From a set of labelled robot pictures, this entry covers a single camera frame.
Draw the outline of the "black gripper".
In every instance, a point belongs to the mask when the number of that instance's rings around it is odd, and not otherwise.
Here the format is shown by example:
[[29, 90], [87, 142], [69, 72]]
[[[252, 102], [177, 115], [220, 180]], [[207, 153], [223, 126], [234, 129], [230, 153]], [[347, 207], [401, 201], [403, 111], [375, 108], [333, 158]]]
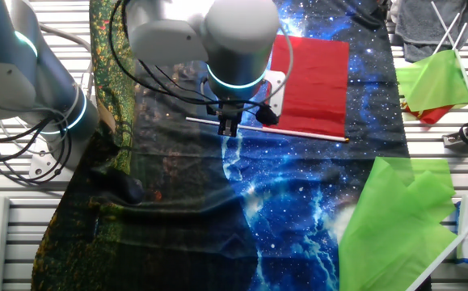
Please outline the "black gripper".
[[236, 137], [238, 131], [238, 120], [242, 119], [243, 103], [219, 103], [207, 104], [208, 115], [219, 118], [218, 135]]

